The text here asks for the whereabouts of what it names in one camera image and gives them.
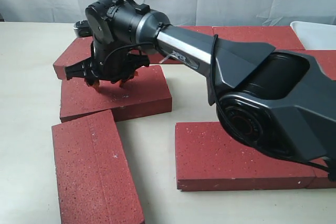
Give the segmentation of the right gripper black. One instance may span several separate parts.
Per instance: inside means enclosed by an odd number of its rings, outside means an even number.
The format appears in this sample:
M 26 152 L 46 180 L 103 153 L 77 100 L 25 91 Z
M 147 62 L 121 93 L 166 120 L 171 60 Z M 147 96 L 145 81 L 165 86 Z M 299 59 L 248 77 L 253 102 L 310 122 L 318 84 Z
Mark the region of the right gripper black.
M 134 78 L 135 72 L 141 67 L 148 67 L 150 60 L 142 53 L 142 46 L 148 42 L 126 45 L 122 42 L 113 42 L 109 45 L 92 42 L 91 55 L 74 65 L 64 67 L 64 79 L 82 78 L 88 86 L 99 89 L 100 81 L 118 83 L 122 88 L 124 84 Z

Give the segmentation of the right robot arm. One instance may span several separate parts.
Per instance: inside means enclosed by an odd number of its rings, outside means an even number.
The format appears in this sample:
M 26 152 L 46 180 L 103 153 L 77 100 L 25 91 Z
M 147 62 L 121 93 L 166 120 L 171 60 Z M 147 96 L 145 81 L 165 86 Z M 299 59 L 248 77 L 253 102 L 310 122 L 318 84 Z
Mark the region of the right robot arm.
M 65 78 L 92 86 L 134 77 L 157 51 L 203 75 L 209 104 L 225 131 L 272 158 L 311 165 L 335 162 L 335 81 L 315 57 L 264 42 L 233 42 L 173 26 L 133 0 L 99 0 L 86 8 L 90 58 L 65 68 Z

